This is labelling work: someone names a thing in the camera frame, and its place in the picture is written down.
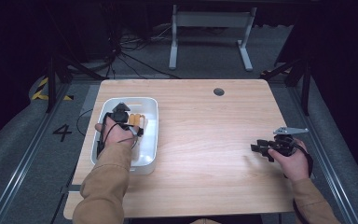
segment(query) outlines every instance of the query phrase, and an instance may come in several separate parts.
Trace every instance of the hole in table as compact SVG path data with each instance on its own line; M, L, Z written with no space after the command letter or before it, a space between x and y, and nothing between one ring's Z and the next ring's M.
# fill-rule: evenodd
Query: hole in table
M213 90L213 93L215 95L217 95L217 96L222 96L222 95L225 94L225 91L223 89L221 89L221 88L216 88L216 89Z

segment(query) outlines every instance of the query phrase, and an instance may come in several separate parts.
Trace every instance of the plastic container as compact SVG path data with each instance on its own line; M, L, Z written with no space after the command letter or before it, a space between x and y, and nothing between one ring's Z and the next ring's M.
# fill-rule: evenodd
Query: plastic container
M98 122L103 122L106 112L112 112L119 103L123 102L131 110L128 114L141 114L145 116L144 135L138 137L138 141L132 149L130 173L132 175L148 175L156 167L155 158L158 142L158 104L153 98L127 97L112 98L103 104L103 110ZM97 141L100 133L95 131L92 143L91 161L97 161Z

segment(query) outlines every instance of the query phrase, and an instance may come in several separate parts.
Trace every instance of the tan sleeve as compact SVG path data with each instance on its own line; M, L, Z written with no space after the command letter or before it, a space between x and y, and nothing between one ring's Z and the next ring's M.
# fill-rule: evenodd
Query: tan sleeve
M293 183L293 193L299 212L309 224L339 223L330 204L309 178Z
M84 200L75 209L74 223L122 224L122 203L129 184L130 167L129 146L117 143L105 148L83 181L80 194Z

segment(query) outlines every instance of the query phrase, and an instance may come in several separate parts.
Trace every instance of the dark background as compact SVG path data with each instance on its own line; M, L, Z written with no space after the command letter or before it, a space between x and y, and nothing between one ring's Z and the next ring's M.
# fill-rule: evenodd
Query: dark background
M153 26L171 21L172 6L110 7L116 14L107 19L116 20L106 23L106 7L99 4L0 2L0 130L30 103L28 91L45 75L52 54L81 63L103 59L113 48L107 37L119 26L147 38ZM312 76L358 163L358 2L329 2L316 10L307 20L299 17L302 7L260 7L255 25L295 24L278 62L307 52Z

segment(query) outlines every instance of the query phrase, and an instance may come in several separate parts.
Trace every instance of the table surface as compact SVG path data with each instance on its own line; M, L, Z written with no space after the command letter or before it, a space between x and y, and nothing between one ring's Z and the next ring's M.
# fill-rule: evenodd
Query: table surface
M225 94L217 96L215 88ZM285 126L269 84L261 79L103 81L73 185L91 171L94 124L110 98L158 102L158 151L150 175L131 175L126 217L179 217L292 212L293 194L277 162L251 150ZM70 192L64 216L82 200Z

